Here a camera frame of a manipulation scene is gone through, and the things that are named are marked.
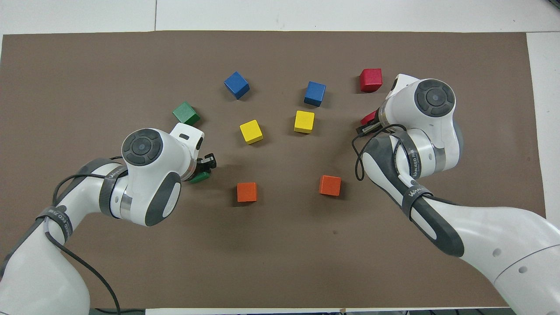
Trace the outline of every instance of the gray round control panel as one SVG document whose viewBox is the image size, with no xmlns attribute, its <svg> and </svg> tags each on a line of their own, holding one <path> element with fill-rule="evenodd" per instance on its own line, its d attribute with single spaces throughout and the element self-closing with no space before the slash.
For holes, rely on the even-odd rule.
<svg viewBox="0 0 560 315">
<path fill-rule="evenodd" d="M 455 106 L 455 95 L 449 85 L 434 79 L 420 82 L 414 92 L 416 107 L 427 116 L 441 117 Z"/>
<path fill-rule="evenodd" d="M 152 129 L 141 129 L 128 136 L 123 143 L 123 159 L 135 166 L 148 165 L 163 150 L 160 134 Z"/>
</svg>

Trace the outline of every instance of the gripped green block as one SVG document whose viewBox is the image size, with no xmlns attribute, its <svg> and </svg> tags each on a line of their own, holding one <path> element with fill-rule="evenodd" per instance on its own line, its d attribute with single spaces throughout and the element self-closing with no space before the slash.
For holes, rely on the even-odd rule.
<svg viewBox="0 0 560 315">
<path fill-rule="evenodd" d="M 189 180 L 189 183 L 196 184 L 196 183 L 201 182 L 201 181 L 203 181 L 203 180 L 205 180 L 209 177 L 210 177 L 209 172 L 202 172 L 202 173 L 196 175 L 193 179 Z"/>
<path fill-rule="evenodd" d="M 194 109 L 187 103 L 183 102 L 179 107 L 175 108 L 173 115 L 184 124 L 193 125 L 195 122 L 200 120 L 200 116 Z"/>
</svg>

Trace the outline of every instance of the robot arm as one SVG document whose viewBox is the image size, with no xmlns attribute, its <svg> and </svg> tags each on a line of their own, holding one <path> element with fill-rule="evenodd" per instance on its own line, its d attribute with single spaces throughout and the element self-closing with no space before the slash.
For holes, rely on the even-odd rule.
<svg viewBox="0 0 560 315">
<path fill-rule="evenodd" d="M 12 250 L 0 270 L 0 311 L 16 314 L 88 314 L 87 287 L 51 243 L 64 244 L 89 213 L 151 226 L 168 217 L 179 198 L 180 182 L 216 167 L 212 154 L 198 158 L 204 133 L 177 124 L 170 134 L 142 129 L 122 146 L 125 165 L 109 159 L 86 164 Z"/>
<path fill-rule="evenodd" d="M 368 177 L 435 246 L 479 270 L 517 314 L 560 314 L 560 231 L 530 211 L 459 206 L 433 197 L 420 185 L 418 178 L 452 168 L 459 160 L 462 140 L 452 122 L 455 96 L 441 81 L 405 76 L 406 84 L 399 86 L 399 77 L 376 119 L 360 130 L 391 124 L 408 129 L 393 128 L 394 133 L 368 142 L 361 155 Z M 429 102 L 418 101 L 433 95 L 453 101 L 442 116 L 428 114 L 447 106 L 445 102 L 424 109 L 422 102 Z"/>
</svg>

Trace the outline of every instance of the blue cube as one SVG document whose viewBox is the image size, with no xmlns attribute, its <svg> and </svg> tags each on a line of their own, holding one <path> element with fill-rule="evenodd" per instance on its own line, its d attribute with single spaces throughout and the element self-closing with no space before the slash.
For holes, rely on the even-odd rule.
<svg viewBox="0 0 560 315">
<path fill-rule="evenodd" d="M 304 103 L 314 106 L 321 106 L 323 95 L 325 95 L 326 85 L 309 81 L 307 84 L 307 91 L 305 92 Z"/>
<path fill-rule="evenodd" d="M 247 91 L 249 91 L 249 83 L 237 71 L 235 71 L 234 74 L 227 78 L 223 83 L 238 100 L 247 93 Z"/>
</svg>

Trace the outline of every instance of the brown table surface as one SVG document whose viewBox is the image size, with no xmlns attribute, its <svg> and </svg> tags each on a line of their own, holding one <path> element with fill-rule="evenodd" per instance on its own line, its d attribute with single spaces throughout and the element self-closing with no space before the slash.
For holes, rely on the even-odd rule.
<svg viewBox="0 0 560 315">
<path fill-rule="evenodd" d="M 384 85 L 362 93 L 364 68 Z M 239 71 L 241 99 L 223 81 Z M 0 66 L 0 256 L 81 165 L 118 155 L 131 132 L 170 131 L 188 101 L 214 152 L 209 180 L 183 184 L 174 213 L 145 228 L 86 217 L 67 243 L 112 284 L 123 307 L 504 306 L 477 270 L 435 248 L 371 182 L 354 178 L 350 140 L 394 77 L 447 82 L 465 150 L 420 182 L 472 206 L 544 216 L 525 34 L 166 31 L 6 35 Z M 308 81 L 326 84 L 319 108 Z M 296 110 L 315 112 L 309 135 Z M 245 144 L 257 119 L 264 140 Z M 318 194 L 342 177 L 340 197 Z M 235 202 L 238 182 L 259 200 Z M 77 263 L 93 307 L 110 295 Z"/>
</svg>

